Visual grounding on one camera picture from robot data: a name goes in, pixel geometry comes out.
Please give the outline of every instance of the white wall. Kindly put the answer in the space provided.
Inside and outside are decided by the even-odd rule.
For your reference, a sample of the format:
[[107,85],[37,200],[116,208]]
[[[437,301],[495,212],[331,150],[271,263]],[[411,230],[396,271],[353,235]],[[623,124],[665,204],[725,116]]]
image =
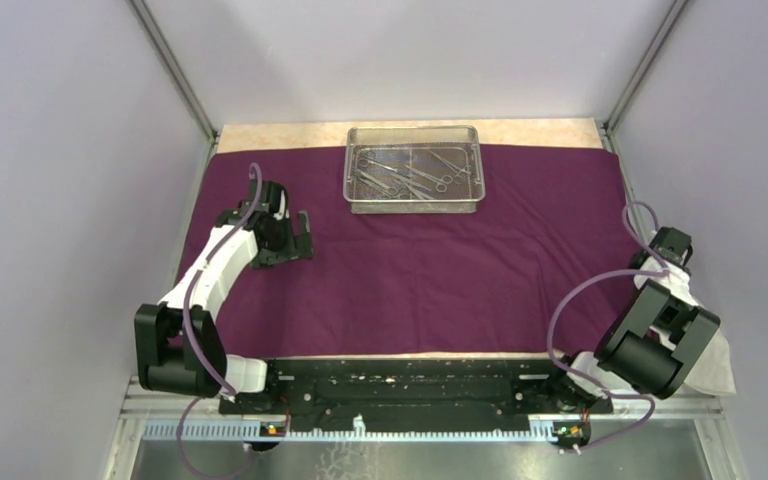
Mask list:
[[0,2],[0,479],[99,475],[205,153],[126,2]]
[[671,0],[150,0],[212,121],[605,118]]
[[693,236],[693,283],[722,316],[727,415],[768,478],[768,1],[694,2],[619,131],[636,196]]

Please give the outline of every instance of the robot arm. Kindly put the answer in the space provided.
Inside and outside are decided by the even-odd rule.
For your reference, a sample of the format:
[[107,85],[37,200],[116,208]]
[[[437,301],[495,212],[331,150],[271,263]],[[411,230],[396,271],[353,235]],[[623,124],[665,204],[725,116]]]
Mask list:
[[[219,216],[207,245],[181,281],[157,304],[144,304],[137,310],[137,368],[143,388],[199,397],[213,397],[219,392],[220,385],[196,357],[182,329],[184,299],[192,288],[189,314],[205,357],[237,391],[263,390],[266,363],[225,355],[214,321],[247,265],[267,268],[298,258],[312,258],[313,247],[305,212],[298,214],[302,232],[293,233],[283,186],[264,181],[260,198],[254,198],[255,193],[256,182],[252,180],[248,199]],[[237,228],[243,212],[253,202],[254,213],[242,228]],[[198,281],[193,284],[199,272]],[[179,335],[184,337],[183,342],[170,342]]]
[[[570,366],[609,389],[631,388],[665,399],[684,383],[717,332],[720,319],[690,293],[690,236],[663,227],[649,246],[666,261],[669,274],[634,277],[637,291],[628,308],[602,337],[595,352],[579,353]],[[645,250],[632,258],[629,267],[662,270],[658,260]],[[563,403],[586,405],[605,396],[578,375],[565,374],[558,380],[552,388],[565,398]]]

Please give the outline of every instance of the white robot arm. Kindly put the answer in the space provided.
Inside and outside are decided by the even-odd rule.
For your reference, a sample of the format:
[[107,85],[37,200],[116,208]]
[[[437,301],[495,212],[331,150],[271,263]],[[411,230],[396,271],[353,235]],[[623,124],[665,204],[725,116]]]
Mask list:
[[[263,391],[266,362],[225,355],[215,319],[247,265],[257,269],[312,258],[313,247],[305,212],[298,214],[301,233],[293,233],[284,187],[263,182],[259,198],[254,198],[256,191],[253,180],[248,200],[220,215],[207,245],[181,281],[157,304],[144,304],[137,310],[137,368],[143,388],[200,397],[212,397],[219,392],[219,383],[205,369],[182,328],[186,308],[203,356],[216,372],[237,392]],[[243,225],[242,212],[252,203],[254,213]],[[185,301],[188,292],[189,301]],[[182,345],[169,341],[179,335],[184,336]]]

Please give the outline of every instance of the purple cloth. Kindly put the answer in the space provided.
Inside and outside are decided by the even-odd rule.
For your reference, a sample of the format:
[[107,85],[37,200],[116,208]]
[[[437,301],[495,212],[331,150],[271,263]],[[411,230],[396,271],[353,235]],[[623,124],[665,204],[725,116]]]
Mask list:
[[[579,148],[482,145],[481,155],[487,197],[466,215],[352,214],[342,147],[217,155],[180,274],[217,215],[246,195],[257,162],[264,179],[287,187],[291,212],[310,214],[314,259],[240,276],[218,319],[227,353],[545,352],[561,298],[624,268],[637,248],[620,219],[619,162]],[[630,279],[617,279],[582,293],[560,320],[556,347],[594,349],[632,292]]]

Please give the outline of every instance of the stainless steel tray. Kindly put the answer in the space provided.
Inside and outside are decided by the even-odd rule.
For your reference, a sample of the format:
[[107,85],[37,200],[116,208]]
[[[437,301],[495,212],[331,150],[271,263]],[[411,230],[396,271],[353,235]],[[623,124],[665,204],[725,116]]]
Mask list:
[[349,130],[343,196],[353,213],[472,213],[484,195],[471,126]]

